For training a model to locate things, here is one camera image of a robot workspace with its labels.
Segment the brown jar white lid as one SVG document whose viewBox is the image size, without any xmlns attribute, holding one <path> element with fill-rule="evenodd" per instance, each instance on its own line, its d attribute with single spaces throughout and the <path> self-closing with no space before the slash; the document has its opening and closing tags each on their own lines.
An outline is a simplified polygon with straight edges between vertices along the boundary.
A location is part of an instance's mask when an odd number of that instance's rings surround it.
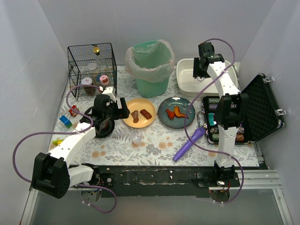
<svg viewBox="0 0 300 225">
<path fill-rule="evenodd" d="M 83 78 L 81 84 L 84 85 L 83 88 L 88 96 L 95 95 L 96 89 L 92 87 L 93 80 L 90 77 Z"/>
</svg>

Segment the yellow plastic plate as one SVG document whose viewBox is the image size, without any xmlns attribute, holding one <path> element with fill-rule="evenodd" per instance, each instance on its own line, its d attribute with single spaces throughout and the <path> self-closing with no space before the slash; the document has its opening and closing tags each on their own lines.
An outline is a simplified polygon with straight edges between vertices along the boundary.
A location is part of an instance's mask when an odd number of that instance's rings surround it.
<svg viewBox="0 0 300 225">
<path fill-rule="evenodd" d="M 123 119 L 124 123 L 132 128 L 144 128 L 148 125 L 150 125 L 156 116 L 156 109 L 154 105 L 144 98 L 136 98 L 129 100 L 127 102 L 127 107 L 130 111 L 129 117 L 127 119 Z M 147 119 L 142 113 L 142 110 L 146 110 L 150 115 L 151 118 Z M 138 121 L 134 122 L 134 117 L 131 115 L 134 111 L 137 111 L 137 118 Z"/>
</svg>

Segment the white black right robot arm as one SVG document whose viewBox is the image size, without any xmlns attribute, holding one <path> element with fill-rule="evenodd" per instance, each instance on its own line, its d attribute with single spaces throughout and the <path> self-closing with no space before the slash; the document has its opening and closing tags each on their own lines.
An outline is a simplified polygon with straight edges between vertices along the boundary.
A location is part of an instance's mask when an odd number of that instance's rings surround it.
<svg viewBox="0 0 300 225">
<path fill-rule="evenodd" d="M 232 82 L 228 66 L 221 54 L 216 54 L 211 40 L 199 44 L 199 57 L 194 59 L 193 77 L 211 78 L 219 94 L 219 102 L 214 113 L 218 125 L 219 140 L 217 157 L 210 171 L 199 172 L 199 183 L 222 185 L 234 179 L 234 146 L 238 128 L 245 118 L 248 95 L 242 94 Z"/>
</svg>

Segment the pink lid spice jar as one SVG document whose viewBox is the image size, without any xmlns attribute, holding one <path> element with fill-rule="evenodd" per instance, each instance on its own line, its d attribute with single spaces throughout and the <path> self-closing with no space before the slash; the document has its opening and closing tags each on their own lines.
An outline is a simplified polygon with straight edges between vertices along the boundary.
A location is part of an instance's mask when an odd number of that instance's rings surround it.
<svg viewBox="0 0 300 225">
<path fill-rule="evenodd" d="M 113 83 L 109 80 L 109 77 L 107 75 L 102 75 L 99 80 L 101 84 L 99 86 L 99 91 L 104 94 L 113 94 L 114 87 Z"/>
</svg>

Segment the clear jar blue label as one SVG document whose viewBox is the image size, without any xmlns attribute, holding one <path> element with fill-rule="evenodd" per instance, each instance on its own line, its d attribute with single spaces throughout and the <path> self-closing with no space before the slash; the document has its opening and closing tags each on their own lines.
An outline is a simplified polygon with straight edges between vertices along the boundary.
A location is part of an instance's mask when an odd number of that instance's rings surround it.
<svg viewBox="0 0 300 225">
<path fill-rule="evenodd" d="M 93 84 L 97 84 L 97 76 L 100 74 L 97 63 L 92 62 L 87 65 L 89 76 L 93 80 Z"/>
</svg>

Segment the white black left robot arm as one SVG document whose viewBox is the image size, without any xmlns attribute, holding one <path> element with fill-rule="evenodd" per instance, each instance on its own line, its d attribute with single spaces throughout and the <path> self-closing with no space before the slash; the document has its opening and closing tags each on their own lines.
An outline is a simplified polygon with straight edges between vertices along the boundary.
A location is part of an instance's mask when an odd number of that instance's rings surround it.
<svg viewBox="0 0 300 225">
<path fill-rule="evenodd" d="M 105 87 L 96 95 L 94 105 L 84 113 L 75 128 L 61 144 L 47 154 L 35 157 L 31 186 L 39 191 L 60 199 L 72 186 L 84 183 L 98 185 L 101 181 L 97 166 L 82 163 L 70 167 L 76 154 L 93 138 L 105 138 L 112 133 L 115 121 L 127 119 L 130 111 L 125 99 L 120 98 L 121 108 L 115 99 L 114 87 Z"/>
</svg>

